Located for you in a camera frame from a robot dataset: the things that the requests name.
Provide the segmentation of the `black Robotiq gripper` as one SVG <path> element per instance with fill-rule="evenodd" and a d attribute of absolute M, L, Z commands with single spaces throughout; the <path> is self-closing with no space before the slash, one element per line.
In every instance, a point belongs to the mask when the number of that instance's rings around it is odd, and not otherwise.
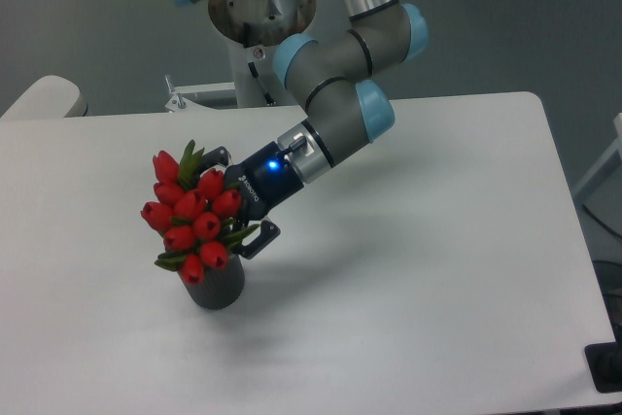
<path fill-rule="evenodd" d="M 242 204 L 238 219 L 243 225 L 262 220 L 271 209 L 303 189 L 302 180 L 276 142 L 268 143 L 238 162 L 224 146 L 220 146 L 203 154 L 196 174 L 202 175 L 215 167 L 225 168 L 225 185 L 235 185 L 240 192 Z M 275 223 L 263 220 L 254 240 L 248 244 L 240 243 L 231 251 L 244 259 L 253 259 L 280 234 Z"/>

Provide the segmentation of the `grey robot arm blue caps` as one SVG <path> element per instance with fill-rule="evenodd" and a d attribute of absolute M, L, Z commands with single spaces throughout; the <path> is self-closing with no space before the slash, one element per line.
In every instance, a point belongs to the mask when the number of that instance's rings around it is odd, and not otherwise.
<path fill-rule="evenodd" d="M 419 10 L 399 0 L 343 0 L 350 29 L 327 43 L 307 34 L 315 0 L 174 0 L 200 1 L 241 48 L 237 66 L 254 85 L 251 98 L 292 101 L 305 113 L 275 142 L 226 168 L 242 202 L 225 243 L 249 259 L 279 233 L 267 219 L 272 208 L 393 126 L 393 107 L 372 78 L 420 53 L 429 32 Z"/>

